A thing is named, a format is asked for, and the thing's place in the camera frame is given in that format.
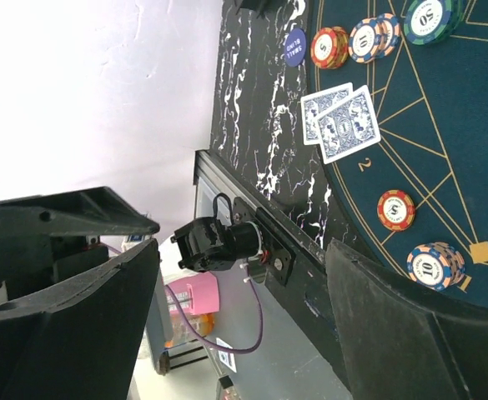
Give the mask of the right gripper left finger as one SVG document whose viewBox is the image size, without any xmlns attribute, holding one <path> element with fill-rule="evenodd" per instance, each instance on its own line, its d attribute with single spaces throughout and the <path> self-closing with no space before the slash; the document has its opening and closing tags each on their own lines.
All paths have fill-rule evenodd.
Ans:
<svg viewBox="0 0 488 400">
<path fill-rule="evenodd" d="M 150 239 L 0 306 L 0 399 L 125 399 L 158 267 Z"/>
</svg>

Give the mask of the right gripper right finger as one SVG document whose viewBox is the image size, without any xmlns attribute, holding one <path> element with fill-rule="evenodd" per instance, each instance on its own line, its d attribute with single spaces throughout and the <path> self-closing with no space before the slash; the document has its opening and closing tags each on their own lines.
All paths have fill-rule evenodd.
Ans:
<svg viewBox="0 0 488 400">
<path fill-rule="evenodd" d="M 330 302 L 355 399 L 488 399 L 488 308 L 454 300 L 332 240 Z"/>
</svg>

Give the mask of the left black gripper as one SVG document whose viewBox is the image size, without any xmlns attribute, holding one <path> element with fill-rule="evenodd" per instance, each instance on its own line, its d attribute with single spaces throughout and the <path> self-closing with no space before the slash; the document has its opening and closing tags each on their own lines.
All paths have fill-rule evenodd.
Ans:
<svg viewBox="0 0 488 400">
<path fill-rule="evenodd" d="M 157 222 L 110 187 L 2 200 L 0 304 L 109 260 L 109 250 L 98 237 L 82 236 L 149 235 L 159 230 Z"/>
</svg>

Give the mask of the red chip stack bottom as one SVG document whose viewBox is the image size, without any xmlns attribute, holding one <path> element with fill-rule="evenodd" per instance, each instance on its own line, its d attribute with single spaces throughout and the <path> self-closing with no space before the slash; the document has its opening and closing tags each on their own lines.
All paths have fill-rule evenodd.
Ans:
<svg viewBox="0 0 488 400">
<path fill-rule="evenodd" d="M 390 189 L 380 196 L 377 215 L 381 224 L 390 231 L 404 231 L 414 222 L 415 204 L 406 192 Z"/>
</svg>

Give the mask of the dealt cards seat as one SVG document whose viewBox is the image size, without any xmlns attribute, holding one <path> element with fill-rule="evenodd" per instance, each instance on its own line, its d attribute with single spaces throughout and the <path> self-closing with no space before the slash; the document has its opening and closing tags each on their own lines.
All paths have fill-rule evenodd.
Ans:
<svg viewBox="0 0 488 400">
<path fill-rule="evenodd" d="M 380 142 L 369 88 L 348 82 L 307 94 L 300 101 L 305 145 L 318 145 L 330 164 Z"/>
</svg>

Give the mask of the green chip stack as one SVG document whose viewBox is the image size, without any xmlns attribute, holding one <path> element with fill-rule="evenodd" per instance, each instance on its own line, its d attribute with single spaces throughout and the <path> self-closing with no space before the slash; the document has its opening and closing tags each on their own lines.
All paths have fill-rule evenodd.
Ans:
<svg viewBox="0 0 488 400">
<path fill-rule="evenodd" d="M 405 38 L 418 46 L 442 42 L 458 28 L 464 11 L 460 0 L 413 1 L 403 24 Z"/>
</svg>

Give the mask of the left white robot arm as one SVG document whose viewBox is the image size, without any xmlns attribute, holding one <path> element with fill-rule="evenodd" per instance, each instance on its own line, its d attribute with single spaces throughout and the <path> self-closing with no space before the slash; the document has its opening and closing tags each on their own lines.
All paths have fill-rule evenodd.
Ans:
<svg viewBox="0 0 488 400">
<path fill-rule="evenodd" d="M 0 202 L 0 304 L 95 268 L 114 253 L 103 236 L 123 235 L 134 246 L 160 226 L 109 187 Z M 253 222 L 223 224 L 219 208 L 171 237 L 178 265 L 195 273 L 223 271 L 239 258 L 259 257 L 262 234 Z"/>
</svg>

